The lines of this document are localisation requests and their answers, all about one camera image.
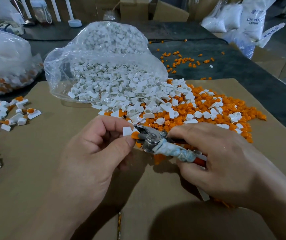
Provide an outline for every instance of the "dark green tabletop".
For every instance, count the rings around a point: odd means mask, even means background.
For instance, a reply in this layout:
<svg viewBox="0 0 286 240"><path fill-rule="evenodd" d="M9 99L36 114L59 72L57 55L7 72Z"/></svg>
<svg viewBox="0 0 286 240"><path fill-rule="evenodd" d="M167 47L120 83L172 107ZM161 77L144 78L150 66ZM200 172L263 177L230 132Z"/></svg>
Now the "dark green tabletop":
<svg viewBox="0 0 286 240"><path fill-rule="evenodd" d="M201 62L197 68L188 67L188 63L181 63L175 68L177 73L170 73L170 77L186 80L199 80L202 77L212 77L212 79L235 78L275 118L286 126L286 84L274 78L224 41L217 39L197 23L158 23L151 21L132 22L130 24L136 26L152 42L165 40L164 43L149 44L150 51L157 58L160 58L164 52L179 51L183 57L191 57L195 61ZM41 53L45 57L52 49L64 47L81 29L72 29L66 23L60 23L49 28L29 28L23 37L30 41L34 54ZM187 39L187 42L176 41L184 39ZM211 57L215 59L214 62L202 63ZM175 58L178 57L173 55L164 57L164 61L168 60L164 64L171 65ZM42 80L45 80L44 73L33 84L1 96L1 99L9 101L16 96L24 96L38 81Z"/></svg>

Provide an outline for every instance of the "hand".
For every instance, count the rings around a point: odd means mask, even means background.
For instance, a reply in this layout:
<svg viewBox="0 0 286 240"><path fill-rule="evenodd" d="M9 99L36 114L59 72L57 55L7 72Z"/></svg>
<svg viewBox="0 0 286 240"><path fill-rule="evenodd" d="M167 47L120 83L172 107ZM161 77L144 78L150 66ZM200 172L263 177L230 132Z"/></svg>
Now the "hand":
<svg viewBox="0 0 286 240"><path fill-rule="evenodd" d="M207 170L178 161L182 176L209 195L258 210L281 191L286 177L254 146L228 129L209 123L175 126L169 137L185 139L207 155Z"/></svg>
<svg viewBox="0 0 286 240"><path fill-rule="evenodd" d="M98 116L65 147L42 207L31 222L10 239L70 239L103 200L117 166L135 145L122 136L126 120Z"/></svg>

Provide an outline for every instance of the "white lid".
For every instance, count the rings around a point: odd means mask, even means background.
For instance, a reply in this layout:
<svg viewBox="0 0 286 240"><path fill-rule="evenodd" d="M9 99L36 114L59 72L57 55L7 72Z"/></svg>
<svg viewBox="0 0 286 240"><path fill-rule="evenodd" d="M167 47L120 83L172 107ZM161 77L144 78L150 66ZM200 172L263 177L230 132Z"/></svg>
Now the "white lid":
<svg viewBox="0 0 286 240"><path fill-rule="evenodd" d="M45 0L30 0L30 3L33 8L47 7Z"/></svg>

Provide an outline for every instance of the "pliers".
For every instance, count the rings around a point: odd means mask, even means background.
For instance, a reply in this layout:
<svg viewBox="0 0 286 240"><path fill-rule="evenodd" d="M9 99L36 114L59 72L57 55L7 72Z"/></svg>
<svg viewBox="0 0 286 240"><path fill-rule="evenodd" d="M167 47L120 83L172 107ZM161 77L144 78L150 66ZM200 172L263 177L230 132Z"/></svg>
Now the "pliers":
<svg viewBox="0 0 286 240"><path fill-rule="evenodd" d="M163 154L165 156L177 157L180 161L196 163L197 165L206 168L206 157L200 151L186 150L176 144L187 144L182 139L171 139L167 137L165 130L158 131L154 128L134 125L139 134L137 143L142 144L142 148L147 153Z"/></svg>

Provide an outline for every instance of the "clear bottle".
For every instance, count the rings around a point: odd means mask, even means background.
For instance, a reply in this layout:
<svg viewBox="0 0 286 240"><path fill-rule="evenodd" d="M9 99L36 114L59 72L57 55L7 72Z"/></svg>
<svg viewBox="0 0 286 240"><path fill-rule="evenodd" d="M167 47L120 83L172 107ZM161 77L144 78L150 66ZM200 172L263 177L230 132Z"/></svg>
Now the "clear bottle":
<svg viewBox="0 0 286 240"><path fill-rule="evenodd" d="M45 0L30 0L36 19L41 25L48 25L52 23L52 16L50 15Z"/></svg>

